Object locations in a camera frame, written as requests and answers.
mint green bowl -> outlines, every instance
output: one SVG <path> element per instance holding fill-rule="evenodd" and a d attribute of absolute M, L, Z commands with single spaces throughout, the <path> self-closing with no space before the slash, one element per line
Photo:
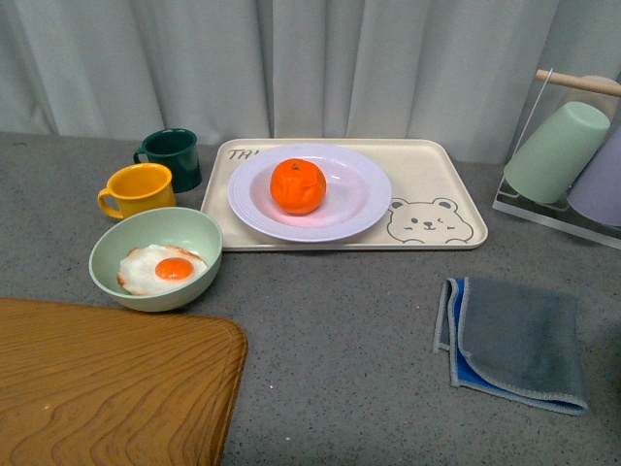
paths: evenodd
<path fill-rule="evenodd" d="M 133 248 L 174 245 L 195 252 L 207 270 L 193 282 L 166 293 L 134 296 L 116 282 L 120 261 Z M 171 311 L 188 304 L 212 284 L 222 259 L 222 231 L 210 216 L 193 209 L 166 207 L 122 220 L 94 246 L 88 259 L 93 281 L 123 306 L 147 313 Z"/>

dark green mug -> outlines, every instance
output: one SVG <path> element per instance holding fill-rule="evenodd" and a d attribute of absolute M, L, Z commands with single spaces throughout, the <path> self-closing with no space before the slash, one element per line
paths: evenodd
<path fill-rule="evenodd" d="M 173 172 L 173 191 L 188 191 L 201 183 L 196 135 L 189 129 L 171 128 L 145 138 L 134 152 L 134 163 L 141 163 L 143 153 L 151 163 L 167 166 Z"/>

orange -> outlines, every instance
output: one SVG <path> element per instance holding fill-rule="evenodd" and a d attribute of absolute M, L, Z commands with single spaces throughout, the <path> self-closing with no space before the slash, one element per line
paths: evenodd
<path fill-rule="evenodd" d="M 280 162 L 272 172 L 270 193 L 288 214 L 308 214 L 323 202 L 326 177 L 314 163 L 289 158 Z"/>

curtain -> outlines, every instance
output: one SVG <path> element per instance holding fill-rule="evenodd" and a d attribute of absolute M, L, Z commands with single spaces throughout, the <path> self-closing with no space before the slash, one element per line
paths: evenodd
<path fill-rule="evenodd" d="M 619 78 L 620 19 L 618 0 L 3 0 L 0 131 L 415 138 L 504 162 L 538 68 Z"/>

gray towel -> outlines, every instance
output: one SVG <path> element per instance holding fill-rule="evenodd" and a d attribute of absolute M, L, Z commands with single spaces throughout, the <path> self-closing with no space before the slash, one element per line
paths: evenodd
<path fill-rule="evenodd" d="M 588 411 L 575 337 L 576 299 L 524 284 L 447 279 L 434 352 L 450 354 L 453 386 L 566 415 Z"/>

